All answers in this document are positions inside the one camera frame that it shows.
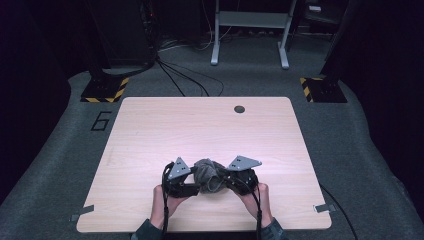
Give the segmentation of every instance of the dark gray carpet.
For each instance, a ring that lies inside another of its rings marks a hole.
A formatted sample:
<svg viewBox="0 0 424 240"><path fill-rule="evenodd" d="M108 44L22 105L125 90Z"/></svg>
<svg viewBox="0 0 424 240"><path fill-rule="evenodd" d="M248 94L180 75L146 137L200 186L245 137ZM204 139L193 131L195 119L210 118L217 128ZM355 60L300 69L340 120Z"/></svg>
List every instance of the dark gray carpet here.
<svg viewBox="0 0 424 240"><path fill-rule="evenodd" d="M286 96L292 101L320 183L341 204L359 239L424 239L419 219L402 184L393 176L369 138L366 118L355 95L343 83L347 104L308 103L300 77L319 77L329 42L298 36L288 54L290 69L280 66L275 38L234 39L221 45L218 66L209 64L212 47L159 53L178 64L222 81L222 96ZM211 96L216 80L181 72L201 82ZM0 239L128 239L127 233L81 234L69 222L88 194L118 103L81 103L88 73L69 82L72 96L55 131L0 208ZM187 96L200 96L193 83L176 79ZM133 76L123 97L181 96L155 65ZM100 111L111 111L106 131L90 131ZM327 203L334 201L323 191ZM340 210L327 230L288 231L291 239L354 239ZM171 234L171 239L254 239L253 234Z"/></svg>

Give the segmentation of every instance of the small round object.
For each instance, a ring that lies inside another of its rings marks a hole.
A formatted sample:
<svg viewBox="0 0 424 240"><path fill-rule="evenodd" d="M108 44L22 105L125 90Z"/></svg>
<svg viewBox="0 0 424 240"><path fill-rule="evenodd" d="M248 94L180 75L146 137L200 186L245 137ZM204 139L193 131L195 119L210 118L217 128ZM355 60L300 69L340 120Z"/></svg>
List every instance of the small round object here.
<svg viewBox="0 0 424 240"><path fill-rule="evenodd" d="M246 111L246 109L243 106L238 105L238 106L234 107L234 111L236 113L244 113L244 111Z"/></svg>

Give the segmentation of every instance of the person's left hand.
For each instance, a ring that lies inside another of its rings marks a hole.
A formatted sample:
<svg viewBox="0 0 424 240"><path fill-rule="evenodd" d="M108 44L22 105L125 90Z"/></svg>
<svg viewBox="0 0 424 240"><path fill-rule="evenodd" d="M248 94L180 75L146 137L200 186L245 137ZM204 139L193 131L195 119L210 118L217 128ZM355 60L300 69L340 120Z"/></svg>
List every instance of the person's left hand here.
<svg viewBox="0 0 424 240"><path fill-rule="evenodd" d="M157 185L153 189L153 206L152 206L152 214L150 216L150 223L155 226L158 229L162 229L163 223L165 220L164 216L164 203L163 203L163 189L161 185ZM177 207L187 200L186 198L174 198L169 196L168 197L168 210L169 210L169 218L174 214L175 210L177 210Z"/></svg>

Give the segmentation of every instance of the triangular metal plate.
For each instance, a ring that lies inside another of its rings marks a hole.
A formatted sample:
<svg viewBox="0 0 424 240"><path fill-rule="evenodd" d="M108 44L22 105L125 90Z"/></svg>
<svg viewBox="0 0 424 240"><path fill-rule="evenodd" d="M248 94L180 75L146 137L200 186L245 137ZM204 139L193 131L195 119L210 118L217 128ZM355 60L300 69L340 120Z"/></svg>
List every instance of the triangular metal plate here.
<svg viewBox="0 0 424 240"><path fill-rule="evenodd" d="M227 167L230 171L243 171L252 167L260 166L262 165L262 162L243 157L243 156L237 156Z"/></svg>
<svg viewBox="0 0 424 240"><path fill-rule="evenodd" d="M190 168L187 166L187 164L183 161L181 157L178 157L175 161L174 166L171 169L171 172L169 173L168 179L172 180L174 178L187 175L189 173L191 173Z"/></svg>

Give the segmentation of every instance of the table leg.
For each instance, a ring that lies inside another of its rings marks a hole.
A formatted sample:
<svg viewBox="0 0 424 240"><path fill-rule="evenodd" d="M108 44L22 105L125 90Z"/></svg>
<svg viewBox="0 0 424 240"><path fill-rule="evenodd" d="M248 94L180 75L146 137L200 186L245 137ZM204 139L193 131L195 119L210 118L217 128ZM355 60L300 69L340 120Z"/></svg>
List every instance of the table leg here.
<svg viewBox="0 0 424 240"><path fill-rule="evenodd" d="M219 0L216 0L215 5L215 42L213 44L211 65L218 65L219 56Z"/></svg>
<svg viewBox="0 0 424 240"><path fill-rule="evenodd" d="M286 26L284 27L283 38L281 39L281 42L278 42L278 51L280 53L281 66L285 70L289 69L289 61L287 59L287 53L286 53L286 43L287 43L287 37L289 35L289 31L290 31L290 26L291 26L295 6L296 6L296 0L293 0L290 5L290 11L287 14L287 20L286 20Z"/></svg>

